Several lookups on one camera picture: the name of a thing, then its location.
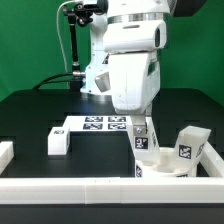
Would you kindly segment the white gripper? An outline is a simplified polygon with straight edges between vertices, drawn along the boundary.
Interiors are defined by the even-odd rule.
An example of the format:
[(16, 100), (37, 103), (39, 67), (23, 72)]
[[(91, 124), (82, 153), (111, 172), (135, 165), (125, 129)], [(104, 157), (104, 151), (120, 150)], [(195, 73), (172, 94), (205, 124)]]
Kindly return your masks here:
[(147, 134), (146, 116), (142, 113), (160, 89), (157, 51), (166, 41), (163, 20), (109, 24), (103, 37), (108, 68), (97, 74), (95, 83), (101, 92), (111, 91), (118, 114), (134, 114), (136, 136)]

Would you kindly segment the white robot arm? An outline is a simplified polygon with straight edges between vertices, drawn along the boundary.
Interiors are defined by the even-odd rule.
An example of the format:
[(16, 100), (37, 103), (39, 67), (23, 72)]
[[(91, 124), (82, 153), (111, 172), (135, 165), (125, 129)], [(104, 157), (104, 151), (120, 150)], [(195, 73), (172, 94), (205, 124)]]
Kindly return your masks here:
[(110, 94), (115, 111), (131, 117), (130, 133), (148, 132), (148, 109), (160, 90), (158, 52), (168, 17), (191, 17), (207, 0), (84, 0), (93, 20), (86, 88)]

